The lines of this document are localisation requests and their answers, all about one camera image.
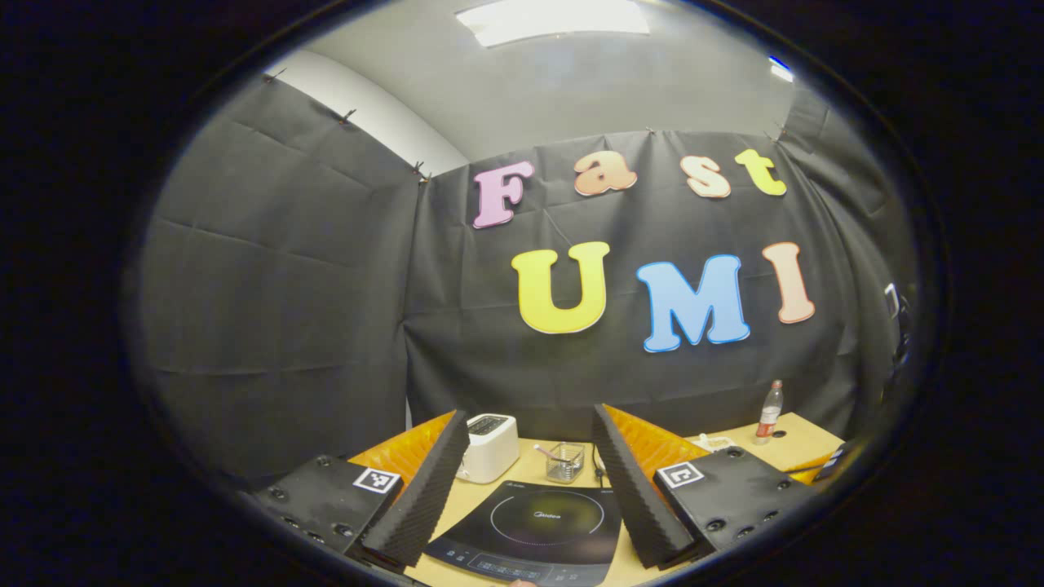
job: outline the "white wall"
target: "white wall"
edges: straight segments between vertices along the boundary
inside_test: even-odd
[[[265,73],[345,114],[350,120],[421,171],[435,175],[468,163],[468,159],[398,98],[343,65],[317,53],[300,50],[283,57]]]

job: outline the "table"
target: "table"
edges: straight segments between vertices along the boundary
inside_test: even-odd
[[[797,414],[783,414],[776,425],[777,430],[785,430],[787,433],[783,438],[773,439],[768,444],[754,444],[754,431],[758,425],[750,424],[739,428],[722,430],[719,432],[707,432],[709,437],[728,437],[735,444],[750,451],[762,461],[781,471],[793,469],[799,465],[807,463],[818,456],[837,448],[844,441],[820,428],[815,424],[805,420]],[[533,450],[533,444],[540,444],[545,448],[550,448],[557,444],[556,440],[533,440],[519,439],[519,460],[515,462],[503,475],[497,480],[485,484],[473,484],[462,479],[454,479],[450,489],[449,497],[443,515],[438,519],[432,538],[441,536],[453,524],[457,523],[468,515],[502,482],[517,480],[523,483],[533,483],[542,485],[554,485],[544,476],[545,457]],[[584,469],[575,482],[566,487],[598,487],[598,480],[594,474],[594,467],[591,466],[591,443],[580,443],[586,447],[584,457],[586,462]],[[606,487],[612,487],[609,477],[604,478]],[[627,534],[626,524],[620,526],[620,538],[616,544],[616,555],[609,568],[609,574],[602,585],[614,587],[625,587],[638,585],[662,574],[673,572],[684,565],[677,565],[666,570],[657,567],[644,568],[638,561],[638,555],[631,543],[631,535]],[[443,587],[451,585],[454,587],[490,587],[491,585],[506,585],[507,581],[497,581],[491,578],[472,574],[462,571],[454,566],[436,561],[427,555],[422,555],[416,567],[406,567],[407,577],[431,585],[432,587]]]

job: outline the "toaster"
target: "toaster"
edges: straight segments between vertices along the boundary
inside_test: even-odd
[[[479,414],[468,420],[471,444],[456,476],[472,483],[497,479],[519,459],[519,429],[513,416]]]

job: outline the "blue letter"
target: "blue letter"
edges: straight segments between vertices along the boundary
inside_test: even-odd
[[[645,350],[662,353],[682,346],[682,338],[674,334],[671,316],[678,320],[693,345],[699,344],[711,312],[714,312],[714,324],[707,333],[708,341],[718,345],[746,338],[751,327],[743,322],[736,280],[738,272],[738,257],[715,255],[704,265],[699,290],[692,291],[674,263],[649,263],[638,267],[638,279],[649,288],[652,314],[652,335],[645,339]]]

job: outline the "induction cooktop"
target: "induction cooktop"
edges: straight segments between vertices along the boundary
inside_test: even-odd
[[[619,534],[612,489],[504,482],[424,551],[500,581],[593,587],[609,572]]]

